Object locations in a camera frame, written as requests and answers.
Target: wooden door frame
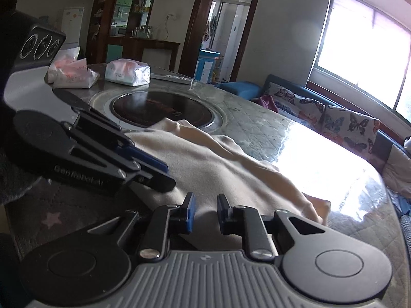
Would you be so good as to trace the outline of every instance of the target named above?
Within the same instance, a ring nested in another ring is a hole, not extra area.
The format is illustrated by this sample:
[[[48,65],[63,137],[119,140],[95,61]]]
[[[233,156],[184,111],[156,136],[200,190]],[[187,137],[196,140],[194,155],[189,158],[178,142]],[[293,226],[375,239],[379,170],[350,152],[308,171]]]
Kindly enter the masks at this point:
[[[208,15],[213,0],[195,0],[193,10],[191,13],[190,21],[188,23],[187,34],[182,49],[180,65],[178,72],[194,77],[196,70],[197,59],[201,49],[201,42],[204,35],[204,29],[207,24]],[[237,79],[238,71],[240,69],[241,60],[244,55],[245,46],[247,44],[248,36],[251,30],[251,25],[254,19],[255,10],[257,8],[258,0],[251,0],[250,9],[248,12],[247,20],[245,22],[244,31],[240,46],[238,47],[237,57],[234,62],[233,71],[231,73],[230,81]]]

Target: pink star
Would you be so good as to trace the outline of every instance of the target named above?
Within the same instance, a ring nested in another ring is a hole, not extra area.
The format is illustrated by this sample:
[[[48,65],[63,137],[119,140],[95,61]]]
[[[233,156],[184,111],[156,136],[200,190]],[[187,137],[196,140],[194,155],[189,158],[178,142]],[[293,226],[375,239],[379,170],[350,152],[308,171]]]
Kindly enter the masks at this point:
[[[50,229],[53,227],[54,224],[61,225],[61,221],[58,218],[60,216],[60,212],[57,213],[49,213],[47,212],[47,219],[42,221],[43,225],[47,225],[47,228]]]

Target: hanging towel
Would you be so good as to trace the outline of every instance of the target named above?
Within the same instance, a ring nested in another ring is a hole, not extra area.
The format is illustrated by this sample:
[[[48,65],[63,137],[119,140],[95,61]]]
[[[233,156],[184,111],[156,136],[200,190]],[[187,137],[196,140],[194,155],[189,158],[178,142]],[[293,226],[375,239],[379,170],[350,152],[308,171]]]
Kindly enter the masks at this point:
[[[267,161],[248,156],[231,138],[211,136],[189,122],[164,119],[144,132],[128,134],[137,147],[165,161],[176,187],[162,194],[139,184],[131,189],[149,208],[182,204],[187,192],[197,197],[194,228],[184,238],[200,250],[241,249],[241,238],[220,234],[217,195],[231,206],[256,208],[273,215],[287,209],[325,224],[330,203],[301,193]]]

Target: plastic packaging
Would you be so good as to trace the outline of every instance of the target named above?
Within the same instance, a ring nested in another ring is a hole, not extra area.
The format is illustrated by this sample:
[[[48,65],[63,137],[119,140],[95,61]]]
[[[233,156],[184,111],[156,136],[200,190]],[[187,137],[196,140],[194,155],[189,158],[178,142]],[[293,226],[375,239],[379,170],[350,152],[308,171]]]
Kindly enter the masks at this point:
[[[80,47],[70,48],[68,50],[60,50],[55,55],[53,62],[51,63],[46,75],[46,82],[53,83],[57,76],[57,70],[73,61],[77,61],[79,56]]]
[[[140,61],[118,59],[107,64],[106,81],[142,86],[150,83],[150,66]]]
[[[87,59],[69,63],[57,69],[55,88],[90,88],[100,74],[87,68]]]

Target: butterfly pattern cushion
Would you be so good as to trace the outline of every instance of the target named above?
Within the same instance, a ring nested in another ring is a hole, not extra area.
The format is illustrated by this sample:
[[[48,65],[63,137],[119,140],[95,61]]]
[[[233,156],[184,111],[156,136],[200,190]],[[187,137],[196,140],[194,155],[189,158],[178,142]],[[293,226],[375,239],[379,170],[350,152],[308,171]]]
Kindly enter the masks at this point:
[[[379,126],[378,119],[328,105],[324,112],[321,134],[369,160]]]
[[[272,82],[266,91],[266,95],[271,95],[274,98],[275,105],[279,109],[306,121],[307,124],[304,125],[308,128],[315,130],[319,126],[325,105],[317,100],[296,95],[292,91]]]

